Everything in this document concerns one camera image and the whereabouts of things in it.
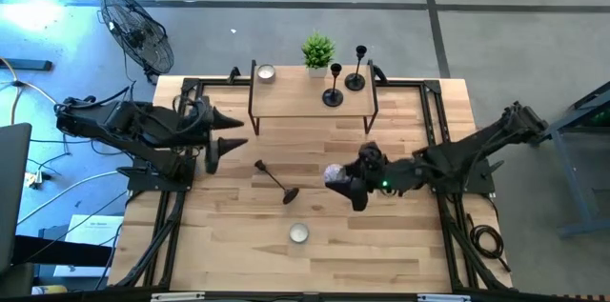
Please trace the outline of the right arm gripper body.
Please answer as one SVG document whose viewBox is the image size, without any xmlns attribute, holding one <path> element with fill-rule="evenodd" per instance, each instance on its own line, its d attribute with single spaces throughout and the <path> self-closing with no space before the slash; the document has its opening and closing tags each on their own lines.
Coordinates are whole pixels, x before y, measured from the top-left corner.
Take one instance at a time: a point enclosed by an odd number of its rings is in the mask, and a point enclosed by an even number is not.
<svg viewBox="0 0 610 302">
<path fill-rule="evenodd" d="M 395 194 L 385 178 L 385 167 L 389 163 L 375 142 L 362 145 L 358 151 L 353 172 L 353 209 L 364 211 L 368 194 L 381 190 L 384 194 Z"/>
</svg>

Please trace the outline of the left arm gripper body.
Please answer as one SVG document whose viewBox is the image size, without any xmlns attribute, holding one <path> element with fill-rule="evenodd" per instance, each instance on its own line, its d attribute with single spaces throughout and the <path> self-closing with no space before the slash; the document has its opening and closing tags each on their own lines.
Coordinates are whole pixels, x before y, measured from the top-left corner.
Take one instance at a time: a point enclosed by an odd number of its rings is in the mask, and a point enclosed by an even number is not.
<svg viewBox="0 0 610 302">
<path fill-rule="evenodd" d="M 215 122 L 215 107 L 208 96 L 195 100 L 195 120 L 189 134 L 195 138 L 195 143 L 205 148 L 205 171 L 214 174 L 219 165 L 219 145 L 212 137 Z"/>
</svg>

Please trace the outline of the dark leaf-print candle tin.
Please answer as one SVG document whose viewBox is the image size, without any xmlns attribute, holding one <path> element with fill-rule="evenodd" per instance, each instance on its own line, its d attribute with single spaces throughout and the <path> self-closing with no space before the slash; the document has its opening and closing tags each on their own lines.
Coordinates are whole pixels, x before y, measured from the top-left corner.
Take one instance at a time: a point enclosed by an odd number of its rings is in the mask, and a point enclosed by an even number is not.
<svg viewBox="0 0 610 302">
<path fill-rule="evenodd" d="M 340 164 L 331 164 L 323 172 L 323 180 L 326 186 L 343 184 L 349 180 L 345 168 Z"/>
</svg>

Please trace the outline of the black metal candlestick holder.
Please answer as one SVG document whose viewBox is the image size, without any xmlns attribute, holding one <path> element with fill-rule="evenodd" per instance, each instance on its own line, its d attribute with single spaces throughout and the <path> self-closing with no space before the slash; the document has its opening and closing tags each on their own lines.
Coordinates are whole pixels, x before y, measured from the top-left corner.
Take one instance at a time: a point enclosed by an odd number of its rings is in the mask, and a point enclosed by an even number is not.
<svg viewBox="0 0 610 302">
<path fill-rule="evenodd" d="M 264 173 L 266 173 L 282 190 L 283 190 L 283 198 L 282 203 L 284 205 L 288 205 L 295 200 L 295 198 L 299 194 L 299 188 L 287 189 L 284 185 L 282 185 L 267 169 L 266 164 L 262 160 L 257 160 L 254 163 L 254 166 Z"/>
<path fill-rule="evenodd" d="M 356 70 L 349 73 L 344 80 L 345 87 L 350 91 L 361 91 L 365 87 L 366 81 L 364 76 L 359 73 L 359 68 L 366 53 L 367 48 L 364 45 L 358 45 L 356 47 Z"/>
<path fill-rule="evenodd" d="M 343 102 L 343 94 L 336 89 L 336 80 L 341 74 L 342 66 L 338 63 L 331 65 L 331 74 L 333 76 L 333 85 L 322 93 L 322 102 L 327 107 L 338 107 Z"/>
</svg>

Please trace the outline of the patterned candle tin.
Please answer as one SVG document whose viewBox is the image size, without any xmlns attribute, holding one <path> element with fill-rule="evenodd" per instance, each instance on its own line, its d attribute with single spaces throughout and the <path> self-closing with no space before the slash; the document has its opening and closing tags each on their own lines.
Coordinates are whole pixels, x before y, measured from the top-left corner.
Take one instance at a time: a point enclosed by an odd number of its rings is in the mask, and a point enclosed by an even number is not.
<svg viewBox="0 0 610 302">
<path fill-rule="evenodd" d="M 276 77 L 275 67 L 269 64 L 258 66 L 255 74 L 257 80 L 264 84 L 272 84 Z"/>
</svg>

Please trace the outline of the blue floral candle tin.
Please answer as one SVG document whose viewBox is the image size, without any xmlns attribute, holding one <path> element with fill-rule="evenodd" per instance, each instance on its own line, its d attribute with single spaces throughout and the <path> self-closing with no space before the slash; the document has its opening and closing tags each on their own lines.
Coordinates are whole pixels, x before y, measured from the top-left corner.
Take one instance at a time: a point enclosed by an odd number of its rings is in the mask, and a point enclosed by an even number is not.
<svg viewBox="0 0 610 302">
<path fill-rule="evenodd" d="M 294 223 L 289 229 L 290 239 L 297 244 L 305 243 L 309 234 L 309 228 L 303 223 Z"/>
</svg>

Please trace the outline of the wooden shelf black legs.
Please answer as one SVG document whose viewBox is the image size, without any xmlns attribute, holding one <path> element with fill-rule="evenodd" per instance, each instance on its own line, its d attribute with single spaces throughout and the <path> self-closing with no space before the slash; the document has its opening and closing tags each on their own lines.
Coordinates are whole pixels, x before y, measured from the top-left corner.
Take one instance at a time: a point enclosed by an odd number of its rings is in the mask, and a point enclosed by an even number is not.
<svg viewBox="0 0 610 302">
<path fill-rule="evenodd" d="M 275 81 L 264 84 L 257 80 L 255 74 L 261 65 L 253 62 L 250 73 L 248 114 L 255 134 L 259 134 L 260 120 L 263 118 L 297 117 L 360 117 L 364 131 L 371 131 L 379 110 L 372 61 L 359 68 L 366 81 L 363 90 L 350 91 L 342 78 L 336 80 L 336 89 L 343 94 L 343 102 L 338 107 L 327 107 L 322 102 L 322 93 L 333 85 L 330 73 L 324 78 L 311 78 L 303 66 L 275 66 Z M 345 66 L 342 70 L 352 73 L 356 66 Z"/>
</svg>

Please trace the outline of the green plant white pot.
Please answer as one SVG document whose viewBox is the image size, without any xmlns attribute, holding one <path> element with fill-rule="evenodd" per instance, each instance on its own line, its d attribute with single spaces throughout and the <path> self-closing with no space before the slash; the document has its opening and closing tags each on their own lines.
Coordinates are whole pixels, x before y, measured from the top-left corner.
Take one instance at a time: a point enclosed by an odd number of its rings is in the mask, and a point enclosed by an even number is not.
<svg viewBox="0 0 610 302">
<path fill-rule="evenodd" d="M 324 78 L 334 60 L 336 45 L 328 36 L 315 31 L 301 46 L 304 66 L 311 78 Z"/>
</svg>

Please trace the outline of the black floor fan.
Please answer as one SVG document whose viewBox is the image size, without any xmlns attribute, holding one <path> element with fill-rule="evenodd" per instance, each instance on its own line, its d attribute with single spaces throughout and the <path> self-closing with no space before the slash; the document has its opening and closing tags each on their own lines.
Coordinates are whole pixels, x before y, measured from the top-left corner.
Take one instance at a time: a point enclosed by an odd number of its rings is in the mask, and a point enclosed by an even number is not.
<svg viewBox="0 0 610 302">
<path fill-rule="evenodd" d="M 174 55 L 166 28 L 135 0 L 102 0 L 101 17 L 126 55 L 155 85 L 173 67 Z"/>
</svg>

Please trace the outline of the white paper sheet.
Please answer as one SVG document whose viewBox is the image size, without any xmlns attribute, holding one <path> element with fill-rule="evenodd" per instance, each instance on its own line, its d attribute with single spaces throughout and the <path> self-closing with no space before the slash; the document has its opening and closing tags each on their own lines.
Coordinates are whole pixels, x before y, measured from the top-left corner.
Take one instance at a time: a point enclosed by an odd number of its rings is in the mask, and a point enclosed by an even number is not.
<svg viewBox="0 0 610 302">
<path fill-rule="evenodd" d="M 110 248 L 114 244 L 114 237 L 117 236 L 116 231 L 122 225 L 122 222 L 122 216 L 95 215 L 75 230 L 69 232 L 63 238 L 63 241 L 101 245 Z M 56 266 L 53 276 L 61 278 L 100 277 L 105 265 L 106 262 L 103 262 L 100 267 Z"/>
</svg>

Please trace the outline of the silver aluminium bar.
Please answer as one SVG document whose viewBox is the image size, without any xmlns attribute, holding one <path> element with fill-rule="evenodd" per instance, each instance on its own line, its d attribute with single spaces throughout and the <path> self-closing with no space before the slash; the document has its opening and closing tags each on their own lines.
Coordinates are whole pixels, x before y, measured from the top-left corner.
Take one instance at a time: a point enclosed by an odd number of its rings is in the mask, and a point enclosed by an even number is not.
<svg viewBox="0 0 610 302">
<path fill-rule="evenodd" d="M 205 299 L 205 292 L 160 292 L 153 293 L 150 302 L 198 302 Z"/>
<path fill-rule="evenodd" d="M 472 302 L 469 295 L 422 293 L 417 296 L 417 302 Z"/>
</svg>

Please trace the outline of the white power adapter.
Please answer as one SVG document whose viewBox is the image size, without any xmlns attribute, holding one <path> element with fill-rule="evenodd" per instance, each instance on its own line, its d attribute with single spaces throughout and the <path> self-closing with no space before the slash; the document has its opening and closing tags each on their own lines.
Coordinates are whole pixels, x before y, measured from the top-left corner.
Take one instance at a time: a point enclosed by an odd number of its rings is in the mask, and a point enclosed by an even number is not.
<svg viewBox="0 0 610 302">
<path fill-rule="evenodd" d="M 24 177 L 24 185 L 28 188 L 38 189 L 46 180 L 50 179 L 51 177 L 43 171 L 26 171 Z"/>
</svg>

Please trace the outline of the black desk bar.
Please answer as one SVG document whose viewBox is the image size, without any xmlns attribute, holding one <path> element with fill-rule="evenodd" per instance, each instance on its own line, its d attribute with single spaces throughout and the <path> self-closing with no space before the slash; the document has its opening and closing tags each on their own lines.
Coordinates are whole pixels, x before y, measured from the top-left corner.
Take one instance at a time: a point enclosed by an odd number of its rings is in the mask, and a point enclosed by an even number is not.
<svg viewBox="0 0 610 302">
<path fill-rule="evenodd" d="M 112 255 L 113 247 L 40 237 L 16 235 L 11 264 L 62 265 L 103 267 Z"/>
</svg>

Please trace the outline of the grey metal stand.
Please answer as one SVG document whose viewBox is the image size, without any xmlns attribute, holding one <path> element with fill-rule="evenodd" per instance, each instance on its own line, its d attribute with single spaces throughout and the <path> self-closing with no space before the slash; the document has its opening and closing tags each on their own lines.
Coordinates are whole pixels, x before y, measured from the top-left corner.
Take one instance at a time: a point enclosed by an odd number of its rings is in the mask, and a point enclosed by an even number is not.
<svg viewBox="0 0 610 302">
<path fill-rule="evenodd" d="M 570 105 L 535 144 L 546 141 L 553 144 L 578 215 L 559 235 L 610 231 L 610 81 Z"/>
</svg>

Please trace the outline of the dark grey panel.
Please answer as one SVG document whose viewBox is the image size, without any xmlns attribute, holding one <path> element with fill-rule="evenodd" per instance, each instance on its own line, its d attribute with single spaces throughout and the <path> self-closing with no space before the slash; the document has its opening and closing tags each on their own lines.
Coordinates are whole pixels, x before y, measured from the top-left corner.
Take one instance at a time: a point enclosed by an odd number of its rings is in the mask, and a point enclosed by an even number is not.
<svg viewBox="0 0 610 302">
<path fill-rule="evenodd" d="M 0 272 L 11 262 L 30 139 L 29 123 L 0 127 Z"/>
</svg>

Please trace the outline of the black floor bar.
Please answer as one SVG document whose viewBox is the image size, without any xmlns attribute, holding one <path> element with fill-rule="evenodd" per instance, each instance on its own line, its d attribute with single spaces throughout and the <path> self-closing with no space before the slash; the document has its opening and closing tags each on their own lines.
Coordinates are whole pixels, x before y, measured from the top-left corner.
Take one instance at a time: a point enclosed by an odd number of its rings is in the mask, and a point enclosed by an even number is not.
<svg viewBox="0 0 610 302">
<path fill-rule="evenodd" d="M 0 68 L 7 69 L 9 64 L 14 70 L 51 71 L 52 61 L 32 59 L 0 59 Z"/>
</svg>

